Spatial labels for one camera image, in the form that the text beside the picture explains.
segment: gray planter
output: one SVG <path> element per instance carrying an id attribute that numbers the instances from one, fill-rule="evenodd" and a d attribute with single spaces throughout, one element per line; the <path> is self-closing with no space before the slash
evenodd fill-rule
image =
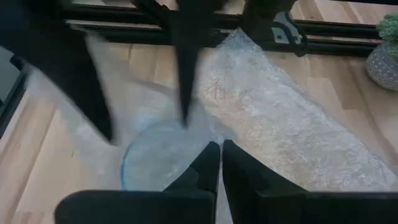
<path id="1" fill-rule="evenodd" d="M 383 88 L 398 91 L 398 62 L 388 56 L 389 45 L 381 44 L 369 55 L 368 73 Z"/>

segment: wooden floor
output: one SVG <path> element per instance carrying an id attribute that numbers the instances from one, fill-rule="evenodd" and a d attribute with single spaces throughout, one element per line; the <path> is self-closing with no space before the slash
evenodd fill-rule
<path id="1" fill-rule="evenodd" d="M 241 0 L 234 0 L 226 11 L 240 13 L 242 7 Z M 392 11 L 398 7 L 299 0 L 292 14 L 295 19 L 376 24 Z M 136 68 L 141 78 L 174 85 L 171 47 L 113 44 L 112 49 Z M 368 78 L 365 59 L 269 56 L 327 112 L 398 170 L 398 93 L 383 90 Z M 0 223 L 53 223 L 52 212 L 61 198 L 92 188 L 84 164 L 74 152 L 56 107 L 25 94 L 0 140 Z"/>

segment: potted plant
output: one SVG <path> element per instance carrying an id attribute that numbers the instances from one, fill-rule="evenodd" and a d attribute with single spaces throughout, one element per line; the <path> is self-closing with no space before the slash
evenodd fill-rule
<path id="1" fill-rule="evenodd" d="M 398 91 L 398 13 L 386 15 L 376 28 L 385 42 L 368 58 L 369 76 L 380 86 Z"/>

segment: green plant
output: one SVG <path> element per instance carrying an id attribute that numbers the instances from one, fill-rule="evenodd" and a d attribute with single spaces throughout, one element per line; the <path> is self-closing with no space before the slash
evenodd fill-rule
<path id="1" fill-rule="evenodd" d="M 380 37 L 391 43 L 388 55 L 398 61 L 398 13 L 386 15 L 376 28 Z"/>

